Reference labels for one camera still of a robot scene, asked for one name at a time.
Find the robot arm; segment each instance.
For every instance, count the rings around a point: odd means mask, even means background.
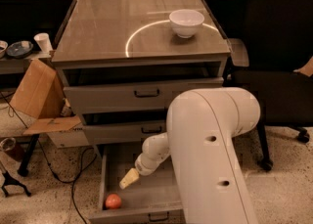
[[[155,171],[170,150],[188,224],[257,223],[232,137],[254,128],[259,117],[256,99],[244,89],[182,93],[169,107],[167,133],[145,141],[121,188]]]

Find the tile floor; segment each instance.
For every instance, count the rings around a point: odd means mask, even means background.
[[[19,119],[9,114],[12,115],[6,104],[0,102],[1,137],[21,135],[24,131]],[[20,116],[27,124],[33,121],[22,113]],[[267,127],[267,134],[274,160],[271,172],[264,172],[256,165],[261,152],[255,130],[237,137],[234,143],[259,223],[313,223],[313,141],[306,145],[298,143],[294,140],[296,132],[283,127]],[[81,154],[88,147],[57,149],[44,135],[39,140],[55,172],[63,180],[72,180],[79,171]],[[94,155],[93,150],[87,151],[83,164]],[[11,176],[32,193],[28,197],[16,186],[7,187],[10,194],[7,198],[0,192],[0,223],[83,223],[71,200],[71,185],[52,176],[38,144],[26,177],[17,173],[20,164],[3,152],[0,160]],[[88,216],[97,211],[100,181],[101,159],[97,157],[75,184],[75,202],[87,223]],[[0,185],[2,183],[3,176],[0,176]]]

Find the white cup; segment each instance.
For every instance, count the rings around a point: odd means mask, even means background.
[[[33,38],[39,45],[42,52],[49,53],[51,50],[53,50],[48,33],[38,33]]]

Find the black cable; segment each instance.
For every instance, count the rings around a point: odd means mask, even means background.
[[[9,101],[7,100],[7,98],[5,96],[3,96],[2,92],[0,92],[0,95],[2,96],[2,98],[6,101],[6,103],[9,105],[10,109],[13,110],[13,112],[17,115],[17,117],[20,119],[20,121],[22,122],[22,124],[25,126],[25,128],[28,128],[28,126],[25,124],[25,122],[21,119],[21,117],[19,116],[19,114],[15,111],[15,109],[13,109],[13,107],[11,106],[11,104],[9,103]]]
[[[6,96],[4,96],[4,95],[1,93],[0,100],[1,100],[1,99],[5,99],[5,98],[9,98],[9,97],[13,96],[14,93],[15,93],[15,92],[13,92],[13,93],[11,93],[11,94],[9,94],[9,95],[6,95]]]
[[[8,109],[8,116],[9,116],[10,118],[13,118],[13,117],[14,117],[14,111],[11,112],[11,109],[12,109],[12,108],[9,107],[9,106],[8,106],[8,108],[9,108],[9,109]]]
[[[76,181],[79,179],[79,177],[80,177],[80,175],[82,174],[82,172],[83,172],[84,170],[86,170],[86,169],[95,161],[95,159],[96,159],[96,157],[97,157],[97,155],[95,154],[94,158],[93,158],[84,168],[82,167],[83,157],[84,157],[86,151],[88,151],[88,150],[93,150],[93,148],[87,148],[87,149],[85,149],[85,150],[82,152],[81,157],[80,157],[80,170],[79,170],[78,174],[75,176],[75,178],[74,178],[73,180],[70,180],[70,181],[64,181],[64,180],[61,180],[61,179],[59,178],[58,174],[57,174],[55,171],[53,171],[53,169],[52,169],[52,167],[51,167],[51,163],[50,163],[49,160],[47,159],[47,156],[46,156],[46,154],[45,154],[45,152],[44,152],[44,150],[43,150],[43,148],[42,148],[41,143],[40,143],[39,140],[38,140],[38,143],[39,143],[39,146],[40,146],[40,148],[41,148],[41,150],[42,150],[42,153],[44,154],[44,157],[45,157],[45,159],[46,159],[46,161],[47,161],[48,167],[49,167],[49,169],[51,170],[51,172],[52,172],[53,176],[55,177],[55,179],[57,179],[58,181],[60,181],[60,182],[62,182],[62,183],[65,183],[65,184],[71,184],[71,200],[72,200],[72,202],[73,202],[73,205],[74,205],[75,210],[77,211],[79,217],[82,219],[82,221],[83,221],[85,224],[87,224],[86,220],[85,220],[84,217],[81,215],[81,213],[80,213],[80,211],[79,211],[79,209],[78,209],[78,207],[77,207],[77,205],[76,205],[75,198],[74,198],[74,187],[75,187]]]
[[[0,111],[7,109],[9,106],[1,108]]]
[[[11,104],[10,104],[9,101],[7,100],[7,97],[9,97],[9,96],[3,96],[3,94],[2,94],[1,91],[0,91],[0,95],[1,95],[1,97],[2,97],[2,98],[0,98],[0,99],[4,99],[4,100],[6,101],[6,103],[9,105],[10,109],[12,109],[13,112],[17,115],[17,117],[20,119],[20,121],[21,121],[22,124],[25,126],[25,128],[28,128],[28,126],[27,126],[27,125],[25,124],[25,122],[20,118],[20,116],[18,115],[18,113],[14,110],[14,108],[11,106]],[[40,148],[41,148],[41,150],[42,150],[42,153],[43,153],[43,155],[44,155],[44,157],[45,157],[45,159],[46,159],[46,161],[47,161],[48,167],[50,168],[50,170],[51,170],[53,176],[54,176],[58,181],[60,181],[60,182],[62,182],[62,183],[65,183],[65,184],[72,184],[72,185],[71,185],[71,199],[72,199],[73,205],[74,205],[75,210],[77,211],[79,217],[83,220],[83,222],[84,222],[85,224],[87,224],[86,220],[85,220],[84,217],[81,215],[81,213],[80,213],[80,211],[78,210],[78,207],[77,207],[77,205],[76,205],[75,198],[74,198],[74,186],[75,186],[75,182],[78,180],[78,178],[80,177],[81,173],[82,173],[84,170],[86,170],[86,169],[95,161],[97,155],[94,156],[94,158],[90,161],[90,163],[89,163],[87,166],[85,166],[84,168],[82,168],[82,161],[83,161],[83,156],[84,156],[85,152],[86,152],[87,150],[93,150],[93,148],[87,148],[87,149],[85,149],[85,150],[83,151],[83,153],[81,154],[81,158],[80,158],[80,171],[78,172],[78,174],[76,175],[76,177],[75,177],[72,181],[63,181],[63,180],[61,180],[61,179],[59,178],[58,174],[57,174],[55,171],[52,170],[52,168],[51,168],[51,163],[50,163],[49,160],[47,159],[46,153],[44,152],[44,150],[43,150],[43,148],[42,148],[42,146],[41,146],[41,143],[40,143],[39,139],[38,139],[38,143],[39,143],[39,146],[40,146]]]

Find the black office chair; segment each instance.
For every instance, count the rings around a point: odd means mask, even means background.
[[[242,38],[230,42],[225,86],[242,86],[258,99],[260,165],[271,170],[264,126],[292,127],[303,143],[310,138],[303,127],[313,126],[313,77],[295,71],[313,55],[313,0],[248,0]]]

